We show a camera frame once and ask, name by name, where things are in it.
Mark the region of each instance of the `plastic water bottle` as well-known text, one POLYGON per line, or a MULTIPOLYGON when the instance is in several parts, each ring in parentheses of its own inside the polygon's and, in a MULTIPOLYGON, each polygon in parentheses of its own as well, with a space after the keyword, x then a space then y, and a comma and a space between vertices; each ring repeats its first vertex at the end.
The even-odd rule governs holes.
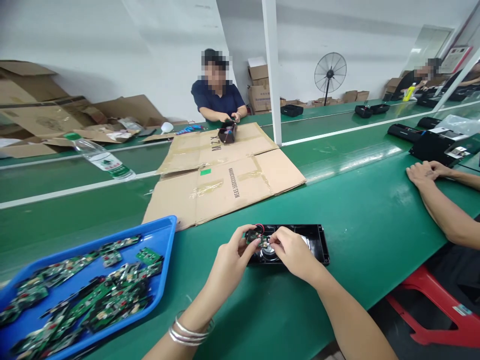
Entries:
POLYGON ((123 165, 120 160, 108 152, 104 147, 84 139, 75 132, 69 132, 68 134, 65 134, 64 137, 73 142, 75 150, 80 155, 97 168, 108 172, 112 178, 123 181, 135 178, 135 172, 123 165))

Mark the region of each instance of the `silver bracelet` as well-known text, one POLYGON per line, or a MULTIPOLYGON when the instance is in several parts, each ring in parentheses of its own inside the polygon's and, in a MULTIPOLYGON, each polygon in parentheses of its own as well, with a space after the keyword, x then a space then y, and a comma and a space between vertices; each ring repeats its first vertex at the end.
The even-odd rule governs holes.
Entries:
POLYGON ((190 331, 186 328, 184 328, 182 326, 182 324, 180 324, 179 322, 179 316, 181 316, 183 313, 185 312, 185 310, 182 310, 180 311, 177 315, 175 315, 175 324, 178 326, 178 328, 180 330, 182 330, 184 333, 190 335, 190 336, 193 336, 193 337, 196 337, 196 338, 201 338, 203 337, 205 334, 210 334, 214 328, 215 328, 215 322, 213 319, 210 320, 210 322, 208 323, 208 328, 206 329, 206 332, 193 332, 193 331, 190 331))
POLYGON ((188 329, 186 329, 182 324, 179 322, 179 315, 181 315, 185 310, 180 311, 176 316, 175 316, 175 322, 168 328, 168 334, 170 335, 171 339, 178 343, 182 344, 185 346, 198 346, 202 344, 209 334, 212 332, 212 330, 215 327, 215 323, 213 320, 210 320, 207 328, 207 332, 193 332, 188 329), (174 325, 177 325, 178 328, 185 334, 183 335, 174 330, 174 325))

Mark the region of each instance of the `black fan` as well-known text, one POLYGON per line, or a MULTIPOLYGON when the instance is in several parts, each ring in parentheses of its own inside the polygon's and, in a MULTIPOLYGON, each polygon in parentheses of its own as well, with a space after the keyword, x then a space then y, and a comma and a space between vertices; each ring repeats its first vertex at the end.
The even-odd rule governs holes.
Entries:
POLYGON ((315 68, 315 85, 325 94, 325 103, 329 91, 337 90, 347 76, 347 62, 338 52, 330 52, 320 59, 315 68))

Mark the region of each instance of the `black shirt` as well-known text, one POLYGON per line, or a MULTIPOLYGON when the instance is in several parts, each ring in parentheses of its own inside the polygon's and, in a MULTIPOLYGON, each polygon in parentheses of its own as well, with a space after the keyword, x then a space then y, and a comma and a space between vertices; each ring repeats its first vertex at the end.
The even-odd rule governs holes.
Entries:
POLYGON ((418 85, 422 80, 423 79, 421 77, 416 76, 414 70, 407 72, 405 76, 400 80, 400 83, 398 83, 394 94, 401 95, 403 89, 408 89, 413 85, 413 83, 416 83, 418 85))
POLYGON ((239 90, 230 81, 226 82, 221 97, 209 87, 206 79, 195 81, 191 87, 191 94, 199 111, 200 108, 207 108, 231 115, 236 113, 239 107, 245 105, 239 90))

